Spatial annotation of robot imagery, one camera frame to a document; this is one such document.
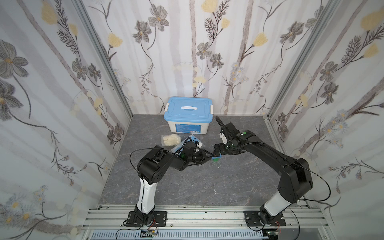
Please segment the blue lego brick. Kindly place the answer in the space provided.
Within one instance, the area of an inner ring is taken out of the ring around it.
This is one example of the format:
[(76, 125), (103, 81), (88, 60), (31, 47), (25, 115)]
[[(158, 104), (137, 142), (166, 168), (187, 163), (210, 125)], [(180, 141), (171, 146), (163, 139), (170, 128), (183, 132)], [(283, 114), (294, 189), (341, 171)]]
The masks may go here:
[(222, 155), (219, 155), (219, 156), (213, 156), (213, 157), (212, 157), (212, 160), (213, 160), (213, 159), (220, 159), (221, 157), (222, 157)]

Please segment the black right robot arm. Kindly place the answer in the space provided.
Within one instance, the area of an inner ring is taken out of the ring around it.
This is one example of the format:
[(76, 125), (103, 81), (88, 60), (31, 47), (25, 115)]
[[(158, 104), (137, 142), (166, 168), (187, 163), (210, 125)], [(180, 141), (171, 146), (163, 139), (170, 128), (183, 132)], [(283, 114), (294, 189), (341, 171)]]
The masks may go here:
[(287, 156), (266, 144), (255, 133), (239, 131), (233, 123), (225, 125), (219, 117), (216, 117), (216, 121), (221, 127), (223, 141), (214, 146), (216, 158), (250, 153), (280, 176), (277, 192), (260, 207), (258, 218), (262, 225), (270, 226), (290, 205), (305, 200), (304, 195), (314, 187), (312, 174), (319, 177), (310, 170), (307, 160)]

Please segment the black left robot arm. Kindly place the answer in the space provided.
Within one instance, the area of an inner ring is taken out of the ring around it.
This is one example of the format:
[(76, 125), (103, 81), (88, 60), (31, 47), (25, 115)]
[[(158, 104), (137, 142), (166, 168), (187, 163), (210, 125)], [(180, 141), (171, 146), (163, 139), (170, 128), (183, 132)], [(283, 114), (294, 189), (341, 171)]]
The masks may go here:
[(188, 137), (174, 152), (161, 146), (148, 148), (148, 153), (135, 167), (140, 177), (140, 196), (130, 221), (150, 225), (155, 220), (155, 195), (158, 182), (169, 168), (183, 171), (211, 160), (215, 154), (201, 148), (201, 142)]

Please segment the blue lidded storage box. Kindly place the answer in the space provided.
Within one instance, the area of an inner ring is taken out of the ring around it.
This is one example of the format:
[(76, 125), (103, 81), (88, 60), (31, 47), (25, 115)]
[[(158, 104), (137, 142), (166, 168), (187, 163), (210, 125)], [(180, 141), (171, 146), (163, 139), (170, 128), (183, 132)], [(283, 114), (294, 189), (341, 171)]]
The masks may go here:
[(207, 98), (171, 97), (164, 119), (171, 132), (203, 135), (213, 120), (213, 102)]

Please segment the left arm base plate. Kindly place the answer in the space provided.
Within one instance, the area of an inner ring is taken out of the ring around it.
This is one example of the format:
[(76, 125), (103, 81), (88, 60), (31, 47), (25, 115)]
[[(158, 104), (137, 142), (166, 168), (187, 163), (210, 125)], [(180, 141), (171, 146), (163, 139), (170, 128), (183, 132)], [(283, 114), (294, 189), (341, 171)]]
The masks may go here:
[(158, 228), (166, 227), (168, 220), (167, 211), (154, 211), (147, 215), (142, 214), (140, 211), (129, 212), (126, 220), (123, 221), (125, 227), (144, 227), (150, 226), (155, 223), (154, 226)]

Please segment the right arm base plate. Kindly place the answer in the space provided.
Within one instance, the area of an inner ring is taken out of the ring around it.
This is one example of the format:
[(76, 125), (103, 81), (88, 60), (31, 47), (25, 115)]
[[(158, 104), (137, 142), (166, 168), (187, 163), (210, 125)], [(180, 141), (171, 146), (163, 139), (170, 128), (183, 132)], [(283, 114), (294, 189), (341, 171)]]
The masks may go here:
[(283, 213), (263, 219), (260, 211), (244, 211), (244, 217), (248, 227), (285, 227), (287, 225)]

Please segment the aluminium front rail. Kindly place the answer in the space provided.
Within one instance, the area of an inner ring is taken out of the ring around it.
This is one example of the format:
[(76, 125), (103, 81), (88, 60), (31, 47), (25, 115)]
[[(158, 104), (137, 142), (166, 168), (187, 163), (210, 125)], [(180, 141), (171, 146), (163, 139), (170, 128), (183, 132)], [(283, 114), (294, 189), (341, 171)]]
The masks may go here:
[(167, 211), (166, 227), (125, 227), (123, 221), (134, 209), (131, 205), (101, 205), (89, 210), (83, 224), (87, 237), (94, 230), (142, 230), (156, 235), (159, 230), (234, 230), (245, 229), (261, 232), (267, 240), (333, 240), (328, 222), (319, 209), (307, 206), (289, 207), (283, 211), (285, 227), (248, 227), (244, 211), (256, 211), (256, 207), (204, 207), (204, 206), (157, 206), (158, 211)]

